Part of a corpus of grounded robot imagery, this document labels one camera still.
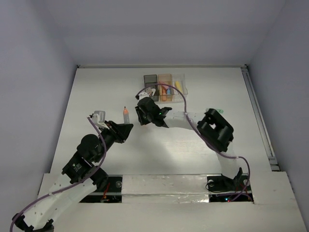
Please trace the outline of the orange utility knife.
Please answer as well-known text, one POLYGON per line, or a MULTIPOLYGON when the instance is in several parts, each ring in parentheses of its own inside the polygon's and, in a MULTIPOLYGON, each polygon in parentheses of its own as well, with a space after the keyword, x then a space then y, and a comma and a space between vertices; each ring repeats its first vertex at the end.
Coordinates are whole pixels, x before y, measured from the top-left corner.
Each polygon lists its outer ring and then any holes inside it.
POLYGON ((165 88, 162 88, 161 101, 167 101, 167 90, 165 88))

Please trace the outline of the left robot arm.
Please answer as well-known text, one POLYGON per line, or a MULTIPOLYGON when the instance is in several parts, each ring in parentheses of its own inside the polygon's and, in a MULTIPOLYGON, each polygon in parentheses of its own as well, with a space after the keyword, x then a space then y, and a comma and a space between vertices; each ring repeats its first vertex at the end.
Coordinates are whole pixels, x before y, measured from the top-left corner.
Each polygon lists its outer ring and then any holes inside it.
POLYGON ((48 192, 12 218, 10 231, 17 227, 24 232, 52 232, 54 223, 72 206, 88 194, 106 189, 109 176, 101 168, 106 153, 113 144, 127 140, 133 124, 113 121, 99 124, 91 119, 89 122, 97 134, 87 134, 81 139, 48 192))

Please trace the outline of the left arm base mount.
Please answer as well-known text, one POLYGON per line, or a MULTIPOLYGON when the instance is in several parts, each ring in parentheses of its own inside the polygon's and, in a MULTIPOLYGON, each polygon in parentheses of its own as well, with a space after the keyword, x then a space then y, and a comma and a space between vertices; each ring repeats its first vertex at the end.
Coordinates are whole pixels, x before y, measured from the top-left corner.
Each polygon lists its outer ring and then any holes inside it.
POLYGON ((109 176, 107 186, 104 190, 96 190, 90 193, 80 203, 121 203, 122 185, 122 175, 109 176))

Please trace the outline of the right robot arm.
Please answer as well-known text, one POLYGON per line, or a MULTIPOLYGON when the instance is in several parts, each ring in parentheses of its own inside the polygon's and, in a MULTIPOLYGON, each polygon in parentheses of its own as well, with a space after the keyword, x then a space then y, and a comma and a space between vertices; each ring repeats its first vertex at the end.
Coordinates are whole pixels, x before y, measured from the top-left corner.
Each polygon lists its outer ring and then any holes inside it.
POLYGON ((157 127, 195 131, 218 157, 222 172, 220 183, 226 189, 239 185, 243 172, 232 148, 234 129, 217 110, 209 108, 205 113, 190 113, 171 107, 160 108, 149 97, 139 100, 135 110, 141 125, 153 123, 157 127))

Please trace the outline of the orange highlighter pen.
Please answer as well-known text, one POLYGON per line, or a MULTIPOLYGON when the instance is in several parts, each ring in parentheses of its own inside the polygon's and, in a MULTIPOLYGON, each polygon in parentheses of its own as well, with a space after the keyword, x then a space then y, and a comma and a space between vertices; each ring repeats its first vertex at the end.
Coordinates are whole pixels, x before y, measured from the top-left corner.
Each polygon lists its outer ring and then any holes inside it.
POLYGON ((128 112, 128 109, 126 107, 124 107, 124 110, 123 110, 123 119, 124 119, 124 123, 125 124, 129 124, 130 123, 129 112, 128 112))

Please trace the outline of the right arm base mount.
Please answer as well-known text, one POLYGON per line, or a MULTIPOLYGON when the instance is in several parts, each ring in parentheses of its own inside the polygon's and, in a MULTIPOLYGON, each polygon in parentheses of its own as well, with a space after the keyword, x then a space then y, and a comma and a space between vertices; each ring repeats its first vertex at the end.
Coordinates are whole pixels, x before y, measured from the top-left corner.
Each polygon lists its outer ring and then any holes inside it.
POLYGON ((253 194, 250 183, 247 183, 248 176, 243 174, 242 169, 234 179, 223 175, 212 175, 207 177, 205 185, 209 193, 210 203, 228 203, 228 202, 252 202, 253 194))

